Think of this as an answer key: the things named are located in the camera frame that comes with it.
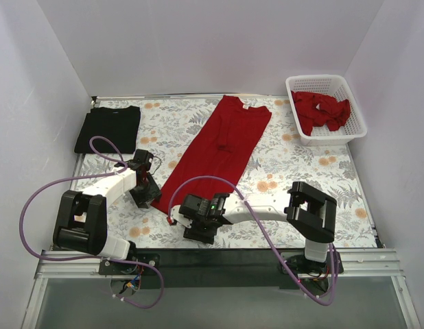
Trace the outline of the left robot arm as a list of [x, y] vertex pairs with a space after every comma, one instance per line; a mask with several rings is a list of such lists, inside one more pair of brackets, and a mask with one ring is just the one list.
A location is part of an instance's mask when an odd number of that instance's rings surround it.
[[133, 242], [108, 234], [108, 209], [130, 194], [137, 208], [149, 208], [161, 198], [150, 169], [154, 155], [138, 149], [120, 174], [103, 178], [81, 191], [66, 191], [60, 200], [53, 242], [57, 247], [115, 260], [124, 274], [139, 264]]

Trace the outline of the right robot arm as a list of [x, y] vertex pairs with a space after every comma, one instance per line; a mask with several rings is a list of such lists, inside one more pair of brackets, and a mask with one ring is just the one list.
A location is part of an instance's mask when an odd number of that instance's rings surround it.
[[252, 221], [250, 209], [260, 221], [287, 222], [305, 238], [303, 264], [308, 271], [326, 267], [335, 237], [337, 201], [305, 182], [293, 182], [287, 192], [243, 198], [230, 193], [216, 193], [211, 199], [189, 194], [172, 207], [170, 217], [185, 227], [186, 239], [212, 244], [218, 228]]

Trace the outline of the red t-shirt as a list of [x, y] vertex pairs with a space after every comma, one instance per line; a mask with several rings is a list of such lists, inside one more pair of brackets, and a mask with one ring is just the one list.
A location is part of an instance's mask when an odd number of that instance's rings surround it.
[[238, 97], [223, 96], [164, 183], [161, 198], [152, 206], [166, 213], [188, 194], [210, 199], [216, 193], [232, 193], [233, 189], [223, 182], [201, 179], [186, 184], [170, 201], [183, 182], [200, 175], [224, 178], [236, 185], [271, 117], [265, 106], [246, 107]]

